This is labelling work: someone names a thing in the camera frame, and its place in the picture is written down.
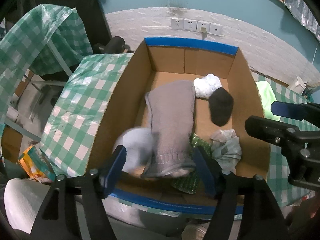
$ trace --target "black cap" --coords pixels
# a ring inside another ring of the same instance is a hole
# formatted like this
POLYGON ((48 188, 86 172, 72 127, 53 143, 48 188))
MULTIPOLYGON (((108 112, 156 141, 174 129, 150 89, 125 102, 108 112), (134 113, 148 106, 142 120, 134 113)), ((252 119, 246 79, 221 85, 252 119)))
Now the black cap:
POLYGON ((233 108, 233 97, 223 87, 218 88, 209 97, 211 121, 224 126, 230 119, 233 108))

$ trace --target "aluminum foil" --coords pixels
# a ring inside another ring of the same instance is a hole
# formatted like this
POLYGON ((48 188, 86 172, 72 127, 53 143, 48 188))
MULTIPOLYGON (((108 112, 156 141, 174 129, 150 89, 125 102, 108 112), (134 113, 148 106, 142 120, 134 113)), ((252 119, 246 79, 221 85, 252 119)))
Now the aluminum foil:
POLYGON ((284 0, 294 18, 311 31, 320 42, 320 26, 303 0, 284 0))

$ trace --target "screw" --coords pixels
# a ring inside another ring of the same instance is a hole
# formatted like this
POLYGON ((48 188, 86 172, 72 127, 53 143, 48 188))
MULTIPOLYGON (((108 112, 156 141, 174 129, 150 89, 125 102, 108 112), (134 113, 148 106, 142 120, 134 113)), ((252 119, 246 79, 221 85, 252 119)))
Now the screw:
POLYGON ((287 131, 292 133, 292 132, 295 132, 296 130, 290 127, 287 129, 287 131))
POLYGON ((255 178, 256 180, 263 180, 263 177, 262 177, 261 175, 258 175, 258 174, 256 174, 256 175, 254 176, 254 178, 255 178))
POLYGON ((90 175, 96 175, 98 173, 98 169, 91 169, 89 173, 90 175))
POLYGON ((307 149, 301 149, 301 150, 300 150, 300 153, 301 153, 301 155, 302 155, 303 157, 305 157, 305 158, 309 158, 309 157, 310 157, 310 152, 309 152, 309 150, 307 150, 307 149))
POLYGON ((229 174, 231 173, 231 171, 228 170, 228 169, 222 169, 222 173, 223 173, 224 175, 229 175, 229 174))
POLYGON ((63 175, 63 174, 59 174, 59 175, 57 176, 57 180, 58 180, 58 181, 62 181, 62 180, 64 180, 65 178, 66 178, 66 176, 63 175))

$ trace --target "teal wall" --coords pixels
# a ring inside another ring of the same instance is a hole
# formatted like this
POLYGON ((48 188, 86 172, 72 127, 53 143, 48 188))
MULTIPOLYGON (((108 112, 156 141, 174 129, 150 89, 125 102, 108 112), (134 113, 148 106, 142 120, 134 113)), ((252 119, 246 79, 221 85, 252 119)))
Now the teal wall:
POLYGON ((320 90, 317 92, 312 93, 312 99, 315 103, 320 104, 320 90))
MULTIPOLYGON (((312 62, 314 35, 278 0, 100 0, 104 13, 144 7, 182 7, 220 13, 260 27, 297 49, 312 62)), ((320 49, 314 61, 320 70, 320 49)))

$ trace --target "crumpled plastic bag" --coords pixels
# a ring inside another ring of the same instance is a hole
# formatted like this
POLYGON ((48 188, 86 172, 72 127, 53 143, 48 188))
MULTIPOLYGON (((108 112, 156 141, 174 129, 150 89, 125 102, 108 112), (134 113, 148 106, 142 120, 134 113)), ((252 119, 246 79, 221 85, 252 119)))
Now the crumpled plastic bag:
POLYGON ((195 86, 197 98, 209 98, 213 92, 222 87, 220 79, 213 74, 208 74, 203 78, 196 78, 193 85, 195 86))
POLYGON ((239 137, 233 129, 218 130, 211 138, 214 140, 211 146, 212 159, 216 160, 222 169, 236 173, 236 165, 241 160, 242 151, 239 137))
POLYGON ((51 183, 56 178, 49 161, 37 146, 28 147, 19 157, 18 163, 32 180, 51 183))
POLYGON ((226 141, 236 136, 236 132, 233 129, 230 130, 217 130, 210 138, 213 140, 211 151, 214 151, 218 147, 222 146, 226 141))

